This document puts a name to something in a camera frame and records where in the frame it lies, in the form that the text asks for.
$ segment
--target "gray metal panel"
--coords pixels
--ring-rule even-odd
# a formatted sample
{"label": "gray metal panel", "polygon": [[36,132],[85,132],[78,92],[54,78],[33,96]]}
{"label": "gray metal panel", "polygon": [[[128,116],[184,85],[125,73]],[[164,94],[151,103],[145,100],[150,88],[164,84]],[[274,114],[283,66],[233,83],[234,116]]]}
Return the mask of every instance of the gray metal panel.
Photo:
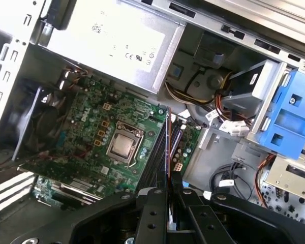
{"label": "gray metal panel", "polygon": [[0,1],[0,36],[11,39],[0,44],[0,119],[43,4],[44,0]]}
{"label": "gray metal panel", "polygon": [[305,0],[205,0],[305,43]]}
{"label": "gray metal panel", "polygon": [[[133,0],[133,1],[143,4],[141,2],[141,0]],[[277,60],[280,62],[286,62],[286,63],[288,63],[288,65],[290,65],[294,68],[295,67],[298,68],[298,70],[300,72],[305,73],[305,58],[304,57],[302,57],[296,53],[293,53],[290,50],[279,47],[279,46],[271,43],[270,41],[259,38],[255,35],[251,34],[251,32],[246,31],[245,29],[239,29],[237,27],[234,27],[223,19],[222,20],[215,19],[214,17],[211,17],[204,13],[197,12],[194,9],[192,9],[192,11],[195,12],[194,17],[190,17],[190,16],[187,16],[176,10],[170,9],[169,6],[170,6],[171,2],[172,1],[170,1],[170,0],[154,0],[150,7],[155,10],[158,10],[162,13],[166,13],[172,17],[180,18],[190,24],[193,24],[193,25],[198,26],[202,29],[205,29],[211,33],[214,33],[218,36],[231,40],[234,43],[240,44],[240,45],[250,48],[256,52],[262,53],[271,59],[274,59],[274,60]],[[222,31],[223,25],[230,27],[232,32],[235,32],[235,31],[241,32],[242,34],[244,34],[244,38],[240,39],[240,38],[235,37],[232,33]],[[256,45],[257,40],[270,44],[274,47],[277,47],[279,49],[279,52],[275,53],[275,52],[272,52],[271,50],[268,50],[267,48],[263,48],[263,47],[260,47],[259,45]],[[297,58],[300,58],[300,60],[296,61],[295,58],[292,59],[290,57],[290,54]]]}
{"label": "gray metal panel", "polygon": [[157,94],[186,23],[133,4],[77,1],[67,29],[54,29],[42,45]]}

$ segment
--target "black wire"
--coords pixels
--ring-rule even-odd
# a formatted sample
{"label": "black wire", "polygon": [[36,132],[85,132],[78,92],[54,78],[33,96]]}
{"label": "black wire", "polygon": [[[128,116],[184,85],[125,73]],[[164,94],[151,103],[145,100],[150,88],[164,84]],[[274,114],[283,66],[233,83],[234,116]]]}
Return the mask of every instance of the black wire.
{"label": "black wire", "polygon": [[[234,174],[234,170],[237,168],[241,168],[242,166],[248,166],[248,167],[254,169],[250,165],[238,163],[238,162],[234,162],[233,164],[226,164],[226,165],[223,165],[223,166],[219,167],[218,169],[216,169],[215,172],[211,175],[211,177],[209,179],[210,190],[212,192],[215,190],[215,177],[220,173],[225,173],[225,172],[229,171],[229,178],[234,180],[234,190],[235,190],[236,194],[238,195],[238,197],[240,197],[244,200],[249,200],[250,197],[252,196],[252,192],[253,192],[251,186],[244,179],[242,179],[239,175]],[[239,179],[241,179],[246,185],[248,185],[248,187],[250,189],[250,195],[248,198],[246,198],[242,194],[242,192],[239,190],[238,186],[236,185],[235,176],[238,177]]]}
{"label": "black wire", "polygon": [[250,189],[250,195],[249,195],[249,197],[247,198],[247,200],[249,200],[249,199],[251,198],[251,196],[252,196],[252,193],[253,193],[253,190],[252,190],[251,186],[250,186],[249,183],[247,183],[244,179],[242,179],[242,177],[240,177],[239,175],[236,175],[236,176],[237,176],[237,178],[239,178],[241,181],[243,181],[243,182],[249,187],[249,189]]}
{"label": "black wire", "polygon": [[184,93],[188,92],[188,89],[190,87],[190,85],[192,84],[192,82],[198,77],[199,74],[201,74],[202,72],[200,70],[198,70],[189,80],[188,84],[186,85],[185,89],[184,89]]}
{"label": "black wire", "polygon": [[232,179],[232,180],[234,180],[233,188],[234,188],[234,191],[236,192],[236,194],[237,194],[240,198],[246,200],[246,197],[245,197],[245,196],[242,194],[242,192],[239,190],[239,188],[237,187],[236,182],[235,182],[234,170],[235,170],[236,165],[237,165],[237,162],[234,162],[234,163],[232,164],[232,166],[230,167],[229,178]]}

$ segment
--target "wire bundle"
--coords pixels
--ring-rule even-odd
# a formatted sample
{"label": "wire bundle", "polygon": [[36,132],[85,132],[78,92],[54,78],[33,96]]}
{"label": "wire bundle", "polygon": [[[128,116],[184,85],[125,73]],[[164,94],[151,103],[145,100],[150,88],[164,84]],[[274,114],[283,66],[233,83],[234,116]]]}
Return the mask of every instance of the wire bundle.
{"label": "wire bundle", "polygon": [[70,73],[75,73],[77,74],[77,77],[72,81],[71,85],[68,87],[68,89],[71,89],[74,85],[78,83],[80,78],[85,77],[88,75],[88,71],[84,69],[71,69],[71,68],[65,68],[64,69],[65,73],[70,72]]}
{"label": "wire bundle", "polygon": [[[238,197],[244,199],[244,200],[249,200],[251,195],[252,195],[252,188],[250,187],[250,185],[243,179],[241,178],[239,175],[235,175],[234,171],[235,169],[239,169],[239,168],[243,168],[243,166],[246,166],[246,167],[249,167],[249,168],[252,168],[254,170],[253,167],[251,167],[250,165],[247,165],[247,164],[244,164],[242,162],[234,162],[232,164],[226,164],[226,165],[223,165],[221,167],[219,167],[210,177],[209,179],[209,186],[210,186],[210,190],[213,192],[215,190],[215,177],[218,175],[218,174],[224,174],[224,173],[229,173],[229,179],[232,179],[234,180],[234,190],[237,194]],[[239,188],[237,187],[236,185],[236,181],[235,179],[239,178],[240,180],[242,180],[250,189],[250,194],[248,196],[248,198],[246,198],[242,192],[239,190]]]}
{"label": "wire bundle", "polygon": [[262,173],[260,174],[261,171],[263,171],[263,169],[271,162],[273,162],[273,160],[275,159],[275,155],[269,155],[268,157],[266,157],[266,159],[259,165],[258,167],[258,170],[256,171],[255,173],[255,176],[254,176],[254,184],[255,184],[255,189],[256,189],[256,193],[257,193],[257,196],[259,198],[259,201],[262,202],[263,206],[268,208],[268,205],[267,203],[265,202],[265,199],[261,193],[261,189],[260,189],[260,178],[259,176],[262,175]]}
{"label": "wire bundle", "polygon": [[208,107],[207,105],[210,104],[214,99],[211,98],[210,100],[203,100],[194,98],[191,95],[188,94],[188,89],[192,82],[198,77],[198,75],[202,74],[201,70],[198,70],[189,80],[188,84],[186,85],[184,91],[181,91],[179,89],[176,89],[172,87],[168,82],[165,82],[166,89],[168,93],[171,95],[173,99],[180,103],[184,104],[190,104],[190,105],[197,105],[205,109],[206,111],[210,112],[212,109]]}

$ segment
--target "motherboard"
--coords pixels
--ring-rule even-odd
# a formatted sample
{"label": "motherboard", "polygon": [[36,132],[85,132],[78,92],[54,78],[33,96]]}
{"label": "motherboard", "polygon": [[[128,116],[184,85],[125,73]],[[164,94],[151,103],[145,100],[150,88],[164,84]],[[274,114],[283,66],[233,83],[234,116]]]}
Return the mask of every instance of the motherboard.
{"label": "motherboard", "polygon": [[186,126],[171,161],[173,170],[180,171],[182,175],[185,173],[191,156],[198,144],[200,132],[199,128],[197,129],[194,125],[188,124]]}
{"label": "motherboard", "polygon": [[21,166],[103,198],[134,191],[165,120],[165,110],[86,78],[56,148]]}

